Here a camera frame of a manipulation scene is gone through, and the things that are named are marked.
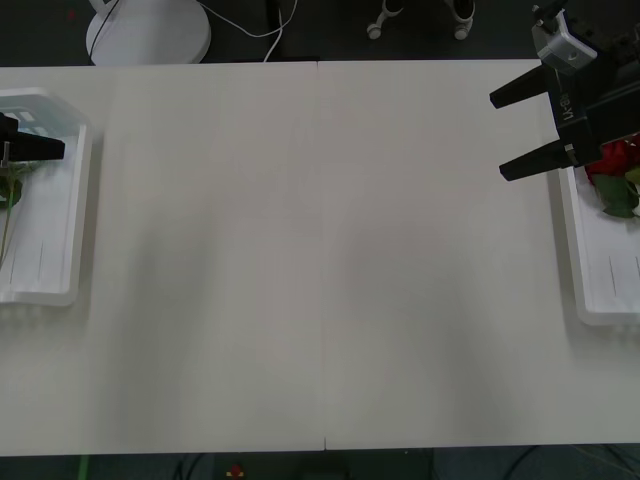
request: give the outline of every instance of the green cable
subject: green cable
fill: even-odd
[[[78,467],[78,480],[89,478],[89,455],[80,456],[80,466]]]

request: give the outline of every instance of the chair leg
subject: chair leg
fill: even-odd
[[[473,15],[476,13],[474,0],[444,0],[456,22],[453,35],[457,40],[464,40],[469,36],[473,26]]]
[[[376,23],[367,27],[367,35],[371,40],[377,40],[382,35],[382,24],[387,18],[398,16],[404,9],[404,0],[382,0],[382,11]]]

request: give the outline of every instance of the flower stem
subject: flower stem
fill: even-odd
[[[0,267],[4,263],[4,247],[7,243],[7,232],[9,231],[9,219],[11,218],[11,206],[13,205],[13,180],[9,180],[9,206],[7,207],[7,218],[4,221],[4,231],[2,232],[2,246],[0,247]]]

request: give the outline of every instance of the green leaf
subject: green leaf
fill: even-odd
[[[603,210],[604,213],[612,217],[617,218],[633,218],[635,214],[633,210],[627,207],[607,207]]]
[[[7,177],[0,177],[0,196],[4,200],[0,200],[0,210],[4,210],[9,207],[9,181]],[[16,203],[22,198],[22,182],[20,180],[13,180],[13,203],[11,206],[15,206]]]
[[[625,177],[611,177],[609,175],[593,175],[600,200],[605,206],[604,212],[617,218],[633,218],[633,209],[640,202],[635,185],[629,183]]]
[[[640,167],[635,167],[624,174],[625,178],[631,183],[640,185]]]

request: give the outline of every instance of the red object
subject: red object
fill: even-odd
[[[227,472],[227,477],[231,478],[244,478],[244,470],[238,464],[231,467],[231,470]]]
[[[609,175],[611,177],[624,177],[624,174],[636,165],[640,164],[640,144],[631,145],[624,140],[618,140],[602,147],[602,160],[585,167],[587,177],[591,180],[591,175]]]

